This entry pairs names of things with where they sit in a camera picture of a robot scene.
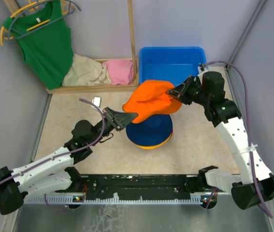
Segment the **yellow bucket hat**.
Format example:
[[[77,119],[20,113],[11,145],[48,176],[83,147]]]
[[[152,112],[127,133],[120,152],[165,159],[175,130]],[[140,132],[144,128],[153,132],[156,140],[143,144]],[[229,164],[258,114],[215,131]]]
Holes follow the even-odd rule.
[[[142,145],[137,145],[137,144],[135,144],[135,145],[141,149],[151,150],[151,149],[156,149],[158,147],[161,147],[162,145],[164,145],[167,142],[168,142],[168,138],[158,145],[153,145],[153,146],[142,146]]]

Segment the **blue plastic bin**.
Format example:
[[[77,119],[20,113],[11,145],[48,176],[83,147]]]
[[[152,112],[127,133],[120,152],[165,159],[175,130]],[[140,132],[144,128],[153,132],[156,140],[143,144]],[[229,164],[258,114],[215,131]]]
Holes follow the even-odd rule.
[[[198,75],[199,65],[205,62],[205,52],[197,46],[144,47],[139,53],[139,84],[159,80],[178,86],[190,75]]]

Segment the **navy blue hat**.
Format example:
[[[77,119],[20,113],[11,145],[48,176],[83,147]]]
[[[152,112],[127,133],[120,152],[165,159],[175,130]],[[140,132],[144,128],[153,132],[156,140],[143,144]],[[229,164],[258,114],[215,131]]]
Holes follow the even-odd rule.
[[[170,115],[153,115],[141,123],[126,126],[128,139],[139,146],[156,146],[165,142],[173,132]]]

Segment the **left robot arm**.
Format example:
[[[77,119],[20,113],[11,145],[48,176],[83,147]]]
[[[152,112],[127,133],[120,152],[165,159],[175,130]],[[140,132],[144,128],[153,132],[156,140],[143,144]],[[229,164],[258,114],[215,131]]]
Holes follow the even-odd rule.
[[[72,130],[72,138],[50,155],[19,168],[0,169],[0,214],[19,209],[25,201],[51,192],[76,192],[83,181],[75,164],[92,154],[91,146],[103,141],[112,130],[121,131],[137,113],[117,112],[109,107],[100,112],[96,125],[80,120]]]

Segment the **orange hat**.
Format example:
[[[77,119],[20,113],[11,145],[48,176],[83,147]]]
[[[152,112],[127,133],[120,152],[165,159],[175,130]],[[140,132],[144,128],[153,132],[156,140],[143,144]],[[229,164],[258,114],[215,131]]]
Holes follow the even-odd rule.
[[[141,123],[153,115],[170,115],[177,112],[182,103],[167,94],[174,85],[168,81],[146,80],[132,93],[123,104],[126,113],[137,113],[132,121]]]

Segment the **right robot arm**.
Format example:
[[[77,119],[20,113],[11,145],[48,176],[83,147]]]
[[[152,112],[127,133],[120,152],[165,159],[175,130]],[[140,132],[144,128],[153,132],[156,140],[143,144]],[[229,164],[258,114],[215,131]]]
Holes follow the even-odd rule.
[[[274,174],[260,158],[257,145],[248,142],[248,127],[235,102],[225,97],[224,84],[220,73],[208,71],[188,77],[166,93],[185,105],[194,102],[204,108],[207,120],[224,138],[240,172],[235,176],[214,166],[203,168],[199,171],[199,188],[227,192],[245,210],[274,198]]]

